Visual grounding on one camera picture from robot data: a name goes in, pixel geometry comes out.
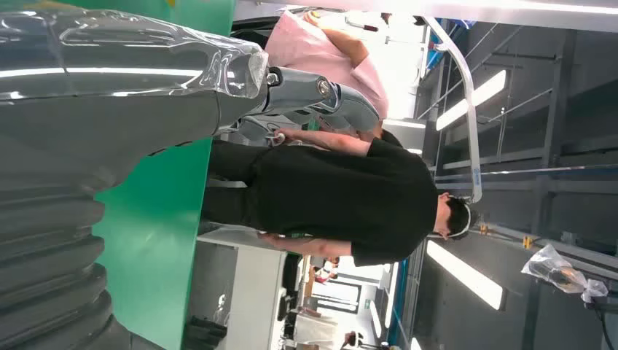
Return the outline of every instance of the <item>woman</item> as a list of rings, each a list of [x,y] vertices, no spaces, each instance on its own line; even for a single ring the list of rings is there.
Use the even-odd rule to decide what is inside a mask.
[[[266,52],[271,66],[320,74],[359,91],[378,111],[380,123],[371,132],[348,134],[364,141],[381,138],[381,121],[388,112],[388,99],[362,40],[323,25],[312,12],[306,13],[304,20],[285,12],[268,39]],[[330,130],[324,123],[321,127]]]

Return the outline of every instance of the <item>woman's arm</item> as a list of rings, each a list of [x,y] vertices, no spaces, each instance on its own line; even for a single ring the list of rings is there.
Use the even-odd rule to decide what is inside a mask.
[[[342,54],[350,58],[352,67],[356,68],[369,55],[369,51],[363,44],[363,41],[351,36],[350,34],[339,29],[330,28],[320,23],[320,20],[311,12],[305,13],[305,21],[320,28],[330,42],[341,51]]]

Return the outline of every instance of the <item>pink shirt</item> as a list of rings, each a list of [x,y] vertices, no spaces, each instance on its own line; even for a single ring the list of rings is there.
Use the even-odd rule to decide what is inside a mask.
[[[320,74],[332,82],[359,91],[386,118],[388,100],[378,72],[367,56],[356,68],[350,58],[335,47],[326,34],[302,18],[284,12],[266,44],[271,66]]]

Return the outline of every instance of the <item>plastic bag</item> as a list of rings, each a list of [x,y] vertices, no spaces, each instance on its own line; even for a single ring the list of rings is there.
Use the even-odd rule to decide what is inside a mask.
[[[254,43],[119,11],[0,12],[0,21],[0,101],[206,90],[255,98],[267,66]]]
[[[550,244],[535,253],[521,272],[543,279],[565,293],[581,293],[586,303],[590,303],[592,297],[604,297],[608,294],[603,282],[586,280],[584,274],[575,270]]]

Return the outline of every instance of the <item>short black hair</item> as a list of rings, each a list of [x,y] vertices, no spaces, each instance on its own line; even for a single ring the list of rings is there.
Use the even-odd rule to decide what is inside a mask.
[[[363,342],[360,341],[361,339],[364,339],[363,334],[362,333],[356,333],[354,331],[352,331],[352,334],[350,335],[350,339],[347,342],[348,345],[354,346],[356,344],[356,335],[358,335],[358,337],[359,337],[359,345],[363,345]]]
[[[449,237],[455,240],[462,239],[467,236],[467,231],[460,235],[457,235],[457,233],[460,233],[466,228],[468,220],[470,220],[469,227],[474,226],[478,219],[478,214],[476,211],[472,210],[472,208],[470,208],[470,214],[468,214],[468,209],[466,207],[469,208],[469,206],[463,198],[450,197],[446,204],[450,208],[450,216],[446,222],[448,230],[450,231]]]
[[[399,140],[397,139],[397,137],[395,137],[395,135],[393,135],[388,130],[382,129],[382,141],[388,142],[389,144],[392,144],[394,146],[398,146],[398,147],[404,148],[402,146],[402,143],[399,142]]]

